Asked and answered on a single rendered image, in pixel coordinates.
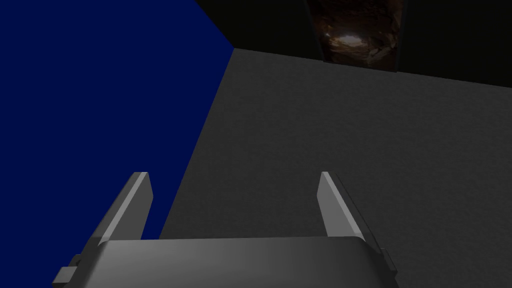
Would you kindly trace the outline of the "brown framed wall picture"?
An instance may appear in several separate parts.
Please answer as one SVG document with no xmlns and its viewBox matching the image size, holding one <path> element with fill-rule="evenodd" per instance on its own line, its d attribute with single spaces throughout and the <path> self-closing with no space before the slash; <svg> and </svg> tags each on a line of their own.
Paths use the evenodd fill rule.
<svg viewBox="0 0 512 288">
<path fill-rule="evenodd" d="M 323 61 L 398 70 L 408 0 L 304 0 Z"/>
</svg>

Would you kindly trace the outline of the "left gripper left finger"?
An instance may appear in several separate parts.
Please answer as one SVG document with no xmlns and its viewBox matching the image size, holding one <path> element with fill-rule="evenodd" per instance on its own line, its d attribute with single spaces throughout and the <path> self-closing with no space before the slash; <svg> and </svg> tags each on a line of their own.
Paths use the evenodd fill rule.
<svg viewBox="0 0 512 288">
<path fill-rule="evenodd" d="M 147 172 L 134 172 L 85 244 L 85 256 L 106 241 L 141 240 L 153 201 Z"/>
</svg>

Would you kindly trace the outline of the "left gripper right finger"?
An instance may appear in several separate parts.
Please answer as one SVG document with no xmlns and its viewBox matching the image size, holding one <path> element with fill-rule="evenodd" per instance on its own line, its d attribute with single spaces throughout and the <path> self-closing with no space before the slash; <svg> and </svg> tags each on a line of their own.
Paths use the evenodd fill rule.
<svg viewBox="0 0 512 288">
<path fill-rule="evenodd" d="M 316 197 L 328 237 L 359 237 L 377 253 L 382 252 L 337 173 L 321 172 Z"/>
</svg>

